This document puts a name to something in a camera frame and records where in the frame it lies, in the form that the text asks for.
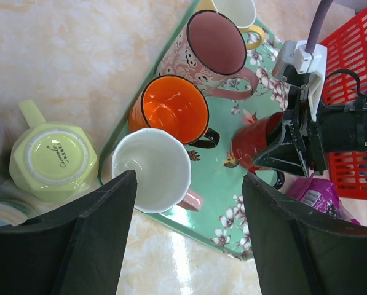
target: tray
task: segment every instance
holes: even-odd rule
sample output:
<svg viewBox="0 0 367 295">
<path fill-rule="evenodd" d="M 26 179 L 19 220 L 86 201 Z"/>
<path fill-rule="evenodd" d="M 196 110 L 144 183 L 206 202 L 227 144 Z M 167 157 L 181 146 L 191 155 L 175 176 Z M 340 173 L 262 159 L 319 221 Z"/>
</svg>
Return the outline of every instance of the tray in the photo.
<svg viewBox="0 0 367 295">
<path fill-rule="evenodd" d="M 141 89 L 154 77 L 160 59 L 193 13 L 197 2 L 194 1 L 188 9 L 137 95 L 132 98 L 132 103 L 137 99 Z M 175 206 L 162 214 L 148 214 L 149 217 L 173 230 L 241 261 L 247 261 L 253 257 L 242 201 L 242 180 L 247 171 L 240 166 L 235 166 L 229 160 L 231 138 L 240 127 L 248 123 L 251 114 L 255 114 L 260 119 L 281 109 L 284 110 L 288 93 L 288 87 L 284 83 L 275 81 L 270 76 L 282 43 L 259 20 L 256 20 L 256 25 L 262 27 L 267 36 L 265 43 L 256 50 L 248 51 L 247 56 L 246 66 L 256 72 L 260 80 L 257 92 L 250 99 L 239 102 L 207 98 L 210 110 L 209 127 L 219 132 L 221 140 L 214 149 L 186 147 L 192 160 L 191 189 L 205 198 L 202 210 L 193 212 Z M 255 35 L 245 34 L 243 37 L 250 42 L 256 41 Z M 245 85 L 244 81 L 235 79 L 227 81 L 223 87 L 245 90 L 249 86 Z M 118 121 L 102 149 L 102 168 L 99 172 L 102 183 L 108 180 L 108 177 L 105 177 L 105 171 L 110 169 L 108 157 L 118 142 L 128 134 L 128 111 L 129 109 L 125 117 Z M 271 183 L 275 178 L 274 174 L 273 171 L 262 171 L 259 176 Z"/>
</svg>

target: pink floral mug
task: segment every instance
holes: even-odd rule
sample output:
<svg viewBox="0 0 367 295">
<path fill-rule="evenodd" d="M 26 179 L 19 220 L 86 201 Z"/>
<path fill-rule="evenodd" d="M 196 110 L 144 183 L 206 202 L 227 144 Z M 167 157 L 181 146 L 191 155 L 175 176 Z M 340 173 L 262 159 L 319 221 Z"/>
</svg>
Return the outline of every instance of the pink floral mug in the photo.
<svg viewBox="0 0 367 295">
<path fill-rule="evenodd" d="M 174 74 L 194 83 L 204 96 L 245 100 L 258 85 L 256 74 L 245 67 L 246 45 L 239 29 L 219 12 L 195 13 L 157 67 L 156 75 Z M 251 89 L 237 92 L 218 88 L 228 79 L 240 78 Z"/>
</svg>

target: black mug handle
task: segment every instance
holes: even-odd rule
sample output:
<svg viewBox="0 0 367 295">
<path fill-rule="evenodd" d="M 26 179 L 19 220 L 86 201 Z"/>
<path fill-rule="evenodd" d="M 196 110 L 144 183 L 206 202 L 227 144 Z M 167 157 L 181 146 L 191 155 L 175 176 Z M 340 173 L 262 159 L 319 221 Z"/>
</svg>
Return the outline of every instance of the black mug handle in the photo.
<svg viewBox="0 0 367 295">
<path fill-rule="evenodd" d="M 284 185 L 285 182 L 285 177 L 284 177 L 284 173 L 281 171 L 276 171 L 277 174 L 277 179 L 276 179 L 276 183 L 273 185 L 274 189 L 281 189 L 282 186 Z"/>
<path fill-rule="evenodd" d="M 212 149 L 218 145 L 220 140 L 220 134 L 211 128 L 208 128 L 208 131 L 203 137 L 208 138 L 208 140 L 197 140 L 195 143 L 191 143 L 190 146 L 202 149 Z"/>
</svg>

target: pink bag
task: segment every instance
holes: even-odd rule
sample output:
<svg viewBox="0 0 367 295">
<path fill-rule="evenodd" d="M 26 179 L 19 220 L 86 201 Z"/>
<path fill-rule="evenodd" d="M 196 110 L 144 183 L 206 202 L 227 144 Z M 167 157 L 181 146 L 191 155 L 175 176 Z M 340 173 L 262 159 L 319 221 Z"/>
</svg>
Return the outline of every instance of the pink bag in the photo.
<svg viewBox="0 0 367 295">
<path fill-rule="evenodd" d="M 327 179 L 298 178 L 288 190 L 287 195 L 334 218 L 360 224 L 342 206 L 335 185 Z"/>
</svg>

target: countertop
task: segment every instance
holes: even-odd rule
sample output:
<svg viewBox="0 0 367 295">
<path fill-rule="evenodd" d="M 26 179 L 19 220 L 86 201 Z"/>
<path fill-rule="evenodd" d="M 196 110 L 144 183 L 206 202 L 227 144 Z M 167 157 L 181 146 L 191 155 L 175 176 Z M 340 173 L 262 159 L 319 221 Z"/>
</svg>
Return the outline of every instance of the countertop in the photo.
<svg viewBox="0 0 367 295">
<path fill-rule="evenodd" d="M 319 0 L 255 0 L 281 40 L 305 39 Z M 72 122 L 100 148 L 190 0 L 0 0 L 0 116 L 26 129 L 17 103 Z M 333 4 L 320 38 L 353 16 Z M 343 200 L 367 225 L 367 202 Z M 240 262 L 134 212 L 118 295 L 261 294 L 255 262 Z"/>
</svg>

